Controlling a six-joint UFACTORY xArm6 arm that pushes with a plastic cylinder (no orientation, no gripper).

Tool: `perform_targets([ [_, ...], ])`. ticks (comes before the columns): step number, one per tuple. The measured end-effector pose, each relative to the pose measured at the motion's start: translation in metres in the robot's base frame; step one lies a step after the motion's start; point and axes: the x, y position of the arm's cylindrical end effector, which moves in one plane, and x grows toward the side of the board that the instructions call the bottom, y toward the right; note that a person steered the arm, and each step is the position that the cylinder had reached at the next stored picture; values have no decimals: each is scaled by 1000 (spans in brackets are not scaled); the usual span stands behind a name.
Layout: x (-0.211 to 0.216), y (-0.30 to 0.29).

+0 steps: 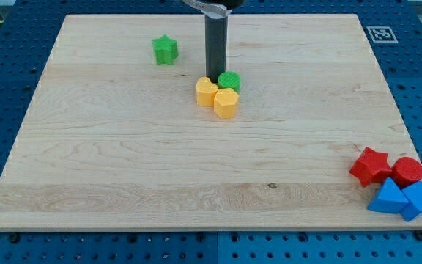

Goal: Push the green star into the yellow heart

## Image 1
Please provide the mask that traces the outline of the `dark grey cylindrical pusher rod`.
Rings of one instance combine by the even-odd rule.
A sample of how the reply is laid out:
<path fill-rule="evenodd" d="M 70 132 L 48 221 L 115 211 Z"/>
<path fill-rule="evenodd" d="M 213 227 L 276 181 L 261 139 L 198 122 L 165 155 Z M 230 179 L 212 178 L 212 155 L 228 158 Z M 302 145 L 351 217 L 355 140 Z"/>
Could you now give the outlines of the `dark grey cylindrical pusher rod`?
<path fill-rule="evenodd" d="M 228 18 L 204 16 L 206 77 L 216 83 L 226 71 Z"/>

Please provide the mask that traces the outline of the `black robot end mount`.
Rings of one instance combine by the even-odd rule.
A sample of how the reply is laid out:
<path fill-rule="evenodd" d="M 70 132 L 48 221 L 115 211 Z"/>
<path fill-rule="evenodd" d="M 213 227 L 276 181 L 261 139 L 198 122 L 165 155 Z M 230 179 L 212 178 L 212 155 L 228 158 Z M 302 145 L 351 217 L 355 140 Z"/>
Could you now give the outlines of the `black robot end mount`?
<path fill-rule="evenodd" d="M 222 4 L 227 9 L 236 9 L 245 3 L 245 0 L 212 0 L 212 3 Z"/>

